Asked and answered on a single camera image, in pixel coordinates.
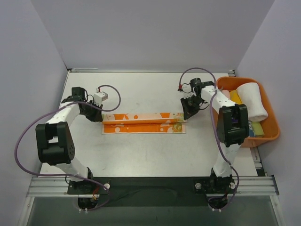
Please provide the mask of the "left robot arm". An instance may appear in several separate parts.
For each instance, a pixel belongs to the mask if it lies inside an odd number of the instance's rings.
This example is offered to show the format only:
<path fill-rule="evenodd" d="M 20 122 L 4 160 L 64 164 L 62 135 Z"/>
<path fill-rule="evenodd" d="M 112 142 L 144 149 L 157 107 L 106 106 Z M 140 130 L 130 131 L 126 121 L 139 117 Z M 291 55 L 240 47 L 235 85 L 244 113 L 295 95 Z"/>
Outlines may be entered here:
<path fill-rule="evenodd" d="M 55 166 L 68 174 L 69 185 L 85 194 L 93 192 L 96 184 L 91 170 L 75 157 L 70 126 L 79 115 L 85 116 L 91 122 L 101 122 L 103 101 L 106 99 L 107 93 L 97 91 L 89 101 L 84 88 L 73 87 L 71 95 L 61 102 L 60 107 L 63 109 L 35 128 L 40 162 Z"/>

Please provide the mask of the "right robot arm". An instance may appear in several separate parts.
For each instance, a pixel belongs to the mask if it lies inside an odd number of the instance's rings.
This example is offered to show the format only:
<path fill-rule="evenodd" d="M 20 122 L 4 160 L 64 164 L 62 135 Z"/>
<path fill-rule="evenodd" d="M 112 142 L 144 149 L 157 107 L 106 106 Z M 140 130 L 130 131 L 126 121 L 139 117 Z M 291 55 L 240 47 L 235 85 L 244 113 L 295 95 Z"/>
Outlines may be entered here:
<path fill-rule="evenodd" d="M 244 104 L 237 104 L 226 97 L 212 81 L 202 82 L 194 78 L 189 83 L 179 84 L 183 93 L 181 104 L 184 120 L 202 110 L 207 103 L 210 109 L 214 136 L 219 149 L 210 177 L 201 183 L 207 193 L 222 193 L 234 190 L 233 163 L 244 140 L 249 136 L 248 111 Z"/>

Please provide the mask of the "white towel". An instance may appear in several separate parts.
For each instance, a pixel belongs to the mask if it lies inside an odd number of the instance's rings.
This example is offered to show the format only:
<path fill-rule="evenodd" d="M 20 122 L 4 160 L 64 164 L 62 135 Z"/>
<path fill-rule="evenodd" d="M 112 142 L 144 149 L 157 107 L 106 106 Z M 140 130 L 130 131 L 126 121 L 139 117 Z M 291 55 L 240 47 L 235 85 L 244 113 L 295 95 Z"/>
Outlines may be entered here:
<path fill-rule="evenodd" d="M 249 82 L 242 84 L 237 88 L 237 92 L 240 100 L 247 107 L 250 121 L 261 122 L 267 119 L 268 113 L 262 104 L 260 89 L 257 83 Z"/>

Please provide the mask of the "orange cloth pile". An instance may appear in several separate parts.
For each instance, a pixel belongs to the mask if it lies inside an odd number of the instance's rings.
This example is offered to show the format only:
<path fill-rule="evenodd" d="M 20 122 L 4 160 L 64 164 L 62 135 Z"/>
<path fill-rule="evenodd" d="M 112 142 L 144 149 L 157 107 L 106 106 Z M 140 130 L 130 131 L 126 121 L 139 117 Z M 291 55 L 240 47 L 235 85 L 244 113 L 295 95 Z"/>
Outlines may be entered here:
<path fill-rule="evenodd" d="M 184 134 L 183 113 L 113 113 L 103 115 L 103 134 Z"/>

